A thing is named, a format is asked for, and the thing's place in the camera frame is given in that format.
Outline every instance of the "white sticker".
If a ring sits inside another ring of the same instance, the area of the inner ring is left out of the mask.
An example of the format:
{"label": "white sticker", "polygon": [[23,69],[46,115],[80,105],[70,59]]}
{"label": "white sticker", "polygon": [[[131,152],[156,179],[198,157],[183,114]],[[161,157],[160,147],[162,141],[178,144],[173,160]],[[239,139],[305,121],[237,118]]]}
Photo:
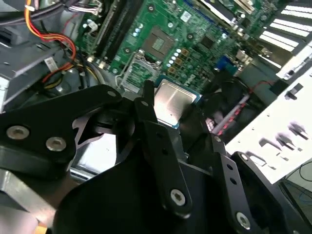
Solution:
{"label": "white sticker", "polygon": [[58,66],[55,63],[53,57],[46,58],[44,61],[45,61],[45,64],[47,64],[50,72],[54,72],[58,69]]}
{"label": "white sticker", "polygon": [[184,11],[180,19],[187,23],[191,17],[192,15],[190,13],[188,13],[187,11]]}

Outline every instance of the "orange wire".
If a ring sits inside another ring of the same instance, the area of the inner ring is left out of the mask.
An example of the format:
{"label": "orange wire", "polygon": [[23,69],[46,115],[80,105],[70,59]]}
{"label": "orange wire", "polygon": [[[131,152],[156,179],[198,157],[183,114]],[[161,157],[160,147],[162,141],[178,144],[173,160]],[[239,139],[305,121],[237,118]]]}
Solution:
{"label": "orange wire", "polygon": [[[26,5],[30,6],[31,5],[31,0],[26,0]],[[45,42],[49,42],[49,41],[54,41],[54,40],[59,40],[59,41],[65,41],[67,43],[69,43],[69,45],[72,48],[73,54],[71,56],[71,59],[74,59],[76,57],[76,47],[75,44],[65,35],[61,35],[61,34],[53,34],[53,33],[48,33],[48,34],[42,34],[31,22],[31,18],[30,18],[30,10],[25,7],[25,11],[24,11],[24,15],[25,15],[25,21],[26,24],[29,28],[29,30],[36,35],[37,37],[40,37],[41,40],[45,41]],[[72,64],[70,62],[67,62],[66,64],[64,64],[63,66],[61,66],[59,69],[57,69],[56,71],[49,73],[48,75],[46,75],[42,82],[45,83],[48,81],[48,79],[55,74],[58,71],[62,71],[62,70],[66,70],[67,68],[69,68],[69,66],[72,66]]]}

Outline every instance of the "wire bundle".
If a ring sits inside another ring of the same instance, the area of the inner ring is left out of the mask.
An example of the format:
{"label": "wire bundle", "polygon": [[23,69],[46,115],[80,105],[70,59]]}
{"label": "wire bundle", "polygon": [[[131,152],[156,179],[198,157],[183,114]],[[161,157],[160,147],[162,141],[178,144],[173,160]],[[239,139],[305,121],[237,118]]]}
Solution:
{"label": "wire bundle", "polygon": [[85,12],[92,14],[98,13],[98,8],[96,5],[88,5],[82,3],[76,3],[75,5],[68,7],[68,9],[73,12]]}
{"label": "wire bundle", "polygon": [[[68,43],[72,49],[72,55],[71,55],[71,59],[74,60],[76,57],[76,47],[75,44],[73,43],[73,41],[63,35],[63,34],[59,34],[59,33],[42,33],[40,32],[31,22],[30,19],[30,9],[32,9],[31,7],[31,0],[26,0],[26,5],[25,5],[25,11],[24,11],[24,16],[25,16],[25,21],[26,21],[26,25],[28,27],[28,29],[37,37],[40,37],[43,41],[45,42],[49,42],[49,41],[60,41],[60,42],[65,42]],[[59,72],[59,71],[64,71],[64,70],[68,70],[69,67],[71,67],[72,64],[71,62],[67,62],[65,63],[63,66],[61,66],[59,69],[57,69],[56,71],[48,74],[45,78],[43,78],[42,82],[46,83],[48,81],[48,79],[55,73]]]}

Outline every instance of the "black wire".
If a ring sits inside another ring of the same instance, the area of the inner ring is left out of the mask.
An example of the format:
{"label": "black wire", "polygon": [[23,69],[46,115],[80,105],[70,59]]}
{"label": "black wire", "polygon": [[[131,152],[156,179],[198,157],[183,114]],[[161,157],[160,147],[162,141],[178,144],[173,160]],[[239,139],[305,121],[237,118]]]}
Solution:
{"label": "black wire", "polygon": [[81,52],[80,48],[79,48],[79,56],[80,56],[80,60],[81,60],[81,63],[82,63],[82,66],[83,66],[83,70],[84,70],[84,73],[85,73],[87,87],[90,88],[90,76],[89,76],[89,73],[88,73],[88,70],[87,70],[86,61],[84,60],[84,57],[82,55],[82,52]]}
{"label": "black wire", "polygon": [[301,174],[301,169],[302,169],[302,167],[303,167],[303,165],[301,165],[301,166],[299,167],[299,175],[300,175],[300,177],[301,177],[303,180],[307,181],[307,182],[312,182],[312,180],[306,179],[306,178],[304,178],[304,177],[302,176],[302,174]]}
{"label": "black wire", "polygon": [[304,195],[306,195],[307,197],[309,197],[312,200],[312,196],[310,196],[310,195],[305,193],[305,191],[307,191],[306,189],[305,190],[301,190],[301,189],[297,188],[296,186],[294,186],[293,184],[290,184],[287,181],[284,181],[284,183],[286,183],[286,184],[292,186],[293,188],[297,189],[298,191],[300,191],[301,193],[303,193]]}
{"label": "black wire", "polygon": [[297,170],[293,171],[287,178],[286,178],[286,176],[285,176],[284,179],[288,179],[289,177],[291,177],[291,176],[292,176],[295,172],[297,172],[298,170],[299,170],[299,172],[300,172],[302,167],[304,167],[305,165],[308,165],[308,164],[310,164],[310,163],[312,163],[312,162],[307,162],[307,163],[302,164],[299,168],[297,168]]}
{"label": "black wire", "polygon": [[[71,2],[72,4],[76,4],[78,0],[72,1],[64,1],[65,3]],[[65,6],[63,2],[57,2],[53,4],[52,6],[48,6],[46,8],[34,11],[31,14],[31,21],[39,21],[43,20],[45,18],[57,15],[58,13],[61,13],[63,10],[67,9],[68,6]],[[24,17],[24,11],[17,11],[17,12],[0,12],[0,27],[4,26],[12,26],[12,25],[19,25],[19,24],[25,24],[25,17]]]}
{"label": "black wire", "polygon": [[[41,25],[41,28],[42,28],[44,33],[47,33],[47,34],[50,33],[50,32],[48,32],[48,30],[45,27],[44,22],[42,20],[40,20],[40,25]],[[66,50],[65,50],[64,44],[62,42],[60,42],[59,40],[57,40],[56,43],[62,48],[64,55],[66,56]]]}

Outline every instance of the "silver screw head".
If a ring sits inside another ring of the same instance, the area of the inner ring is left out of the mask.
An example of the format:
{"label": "silver screw head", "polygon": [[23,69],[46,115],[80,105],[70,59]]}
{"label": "silver screw head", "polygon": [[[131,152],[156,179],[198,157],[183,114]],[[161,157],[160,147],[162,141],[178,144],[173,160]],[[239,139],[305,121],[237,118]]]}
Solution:
{"label": "silver screw head", "polygon": [[244,155],[244,154],[240,154],[241,155],[241,157],[245,160],[245,161],[248,161],[248,158],[246,157],[246,155]]}
{"label": "silver screw head", "polygon": [[6,134],[13,140],[23,140],[29,136],[29,130],[24,126],[12,126],[6,130]]}
{"label": "silver screw head", "polygon": [[238,212],[236,214],[236,219],[243,228],[245,228],[246,230],[250,230],[251,227],[250,222],[243,213]]}
{"label": "silver screw head", "polygon": [[108,91],[107,94],[112,97],[116,97],[116,94],[113,91]]}
{"label": "silver screw head", "polygon": [[178,190],[178,189],[172,189],[170,192],[170,197],[172,201],[175,202],[178,206],[184,206],[185,205],[185,196],[184,194]]}
{"label": "silver screw head", "polygon": [[218,136],[214,137],[217,142],[221,142],[221,139]]}
{"label": "silver screw head", "polygon": [[61,152],[66,148],[66,141],[61,137],[51,137],[45,143],[50,151]]}

